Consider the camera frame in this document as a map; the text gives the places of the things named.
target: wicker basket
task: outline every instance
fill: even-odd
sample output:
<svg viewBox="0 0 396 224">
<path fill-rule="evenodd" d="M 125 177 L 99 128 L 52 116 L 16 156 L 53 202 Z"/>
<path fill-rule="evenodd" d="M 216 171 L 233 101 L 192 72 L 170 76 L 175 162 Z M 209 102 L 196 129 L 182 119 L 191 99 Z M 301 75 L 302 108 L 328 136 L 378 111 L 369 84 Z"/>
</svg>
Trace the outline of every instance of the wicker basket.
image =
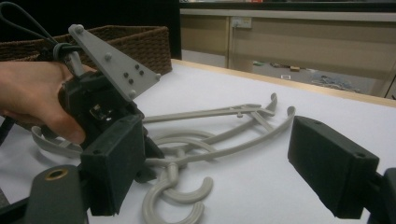
<svg viewBox="0 0 396 224">
<path fill-rule="evenodd" d="M 108 25 L 88 31 L 155 73 L 164 75 L 172 70 L 169 33 L 166 27 Z M 71 35 L 54 38 L 60 43 L 76 44 Z M 44 47 L 50 49 L 50 45 L 44 40 L 3 42 L 0 43 L 0 61 L 31 62 Z M 80 53 L 80 58 L 84 64 L 95 67 L 84 52 Z"/>
</svg>

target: white table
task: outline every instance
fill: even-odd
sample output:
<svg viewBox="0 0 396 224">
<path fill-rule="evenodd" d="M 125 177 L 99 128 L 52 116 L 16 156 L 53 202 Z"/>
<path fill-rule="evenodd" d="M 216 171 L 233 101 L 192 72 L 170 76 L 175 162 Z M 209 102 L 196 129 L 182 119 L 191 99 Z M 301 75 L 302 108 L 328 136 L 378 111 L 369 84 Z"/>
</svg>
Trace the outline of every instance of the white table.
<svg viewBox="0 0 396 224">
<path fill-rule="evenodd" d="M 173 71 L 135 102 L 146 116 L 154 116 L 248 103 L 267 105 L 273 92 L 278 97 L 276 116 L 271 120 L 274 124 L 280 123 L 287 108 L 294 105 L 296 115 L 320 120 L 378 156 L 380 174 L 396 166 L 396 104 L 385 99 L 173 61 Z M 235 119 L 238 122 L 237 118 L 224 117 L 146 127 L 150 135 L 180 125 L 220 132 Z M 361 220 L 342 220 L 321 203 L 288 161 L 290 131 L 291 127 L 246 151 L 191 163 L 182 170 L 181 191 L 197 189 L 206 176 L 214 179 L 212 192 L 203 200 L 201 223 L 366 223 L 366 211 Z M 0 147 L 0 188 L 15 203 L 28 196 L 35 175 L 66 163 L 79 164 L 43 152 L 29 132 L 14 127 Z M 133 183 L 118 216 L 90 217 L 90 222 L 144 223 L 141 204 L 154 183 Z M 159 215 L 168 222 L 183 219 L 190 210 L 189 204 L 164 200 L 157 206 Z"/>
</svg>

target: human hand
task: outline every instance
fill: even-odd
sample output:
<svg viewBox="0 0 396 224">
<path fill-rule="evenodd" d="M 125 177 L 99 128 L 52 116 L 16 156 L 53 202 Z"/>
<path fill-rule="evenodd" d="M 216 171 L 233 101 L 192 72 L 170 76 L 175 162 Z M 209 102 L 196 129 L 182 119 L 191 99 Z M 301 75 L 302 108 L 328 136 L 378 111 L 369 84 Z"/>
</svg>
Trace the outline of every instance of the human hand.
<svg viewBox="0 0 396 224">
<path fill-rule="evenodd" d="M 23 123 L 46 124 L 64 139 L 81 144 L 84 131 L 58 100 L 62 83 L 72 77 L 62 63 L 0 62 L 0 114 Z"/>
</svg>

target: brown woven basket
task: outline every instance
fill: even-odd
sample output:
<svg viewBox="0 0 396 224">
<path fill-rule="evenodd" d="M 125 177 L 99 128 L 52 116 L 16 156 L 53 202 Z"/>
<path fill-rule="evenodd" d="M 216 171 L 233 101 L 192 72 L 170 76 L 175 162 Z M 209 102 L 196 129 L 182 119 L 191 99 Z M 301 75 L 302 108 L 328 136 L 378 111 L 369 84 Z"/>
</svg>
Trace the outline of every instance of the brown woven basket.
<svg viewBox="0 0 396 224">
<path fill-rule="evenodd" d="M 172 70 L 168 28 L 164 26 L 108 25 L 88 29 L 114 48 L 129 55 L 153 72 L 164 75 Z M 76 44 L 71 35 L 54 37 L 59 43 Z M 40 50 L 50 45 L 44 40 L 26 40 L 0 43 L 0 61 L 34 61 Z M 95 68 L 95 64 L 80 52 L 82 63 Z"/>
</svg>

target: power outlet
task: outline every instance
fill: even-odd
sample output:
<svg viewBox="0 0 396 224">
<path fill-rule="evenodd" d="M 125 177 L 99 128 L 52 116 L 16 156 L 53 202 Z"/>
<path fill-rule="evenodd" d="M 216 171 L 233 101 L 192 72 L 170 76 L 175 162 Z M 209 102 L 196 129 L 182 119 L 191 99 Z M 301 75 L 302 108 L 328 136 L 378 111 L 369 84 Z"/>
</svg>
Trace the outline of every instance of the power outlet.
<svg viewBox="0 0 396 224">
<path fill-rule="evenodd" d="M 231 17 L 231 23 L 234 28 L 251 28 L 251 17 Z"/>
</svg>

